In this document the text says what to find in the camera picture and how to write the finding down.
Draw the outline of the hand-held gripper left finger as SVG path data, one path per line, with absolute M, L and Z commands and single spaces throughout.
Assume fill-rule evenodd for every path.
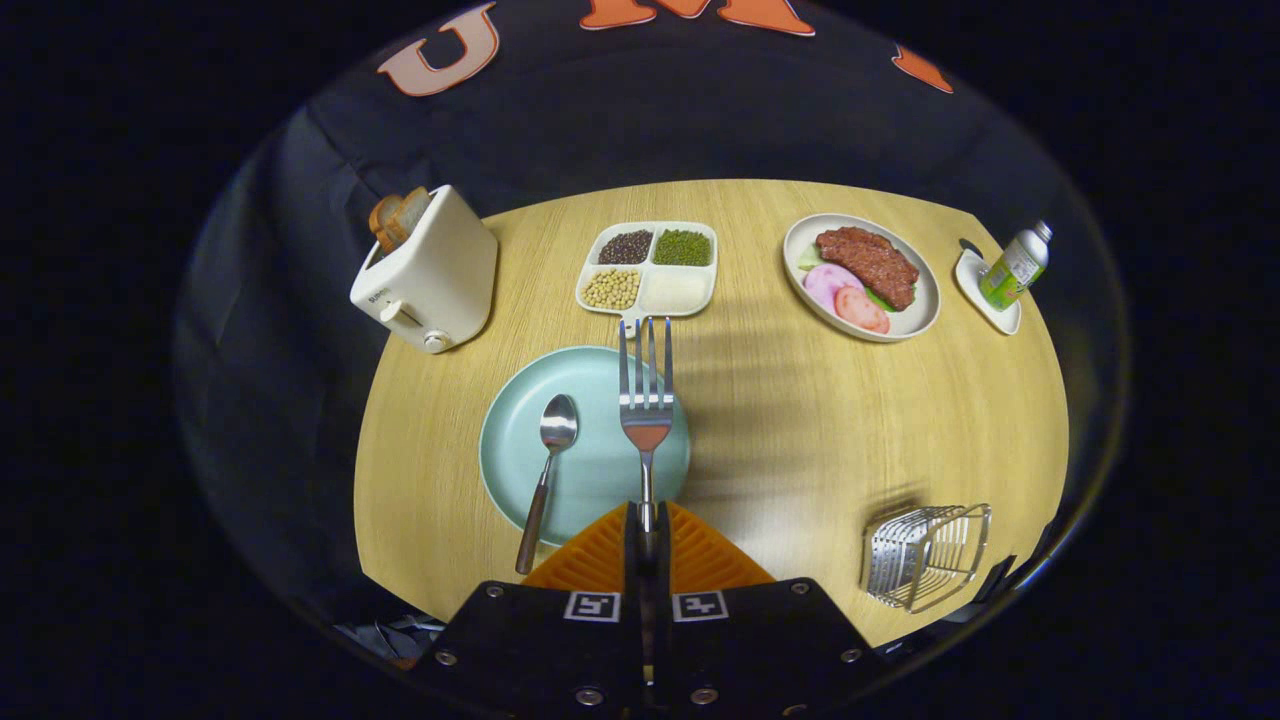
M 622 509 L 621 591 L 483 582 L 410 669 L 410 682 L 471 716 L 640 715 L 637 512 L 634 503 Z

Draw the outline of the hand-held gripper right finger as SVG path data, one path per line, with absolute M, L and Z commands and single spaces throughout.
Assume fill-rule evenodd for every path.
M 653 717 L 833 717 L 888 679 L 812 578 L 673 592 L 673 509 L 650 530 Z

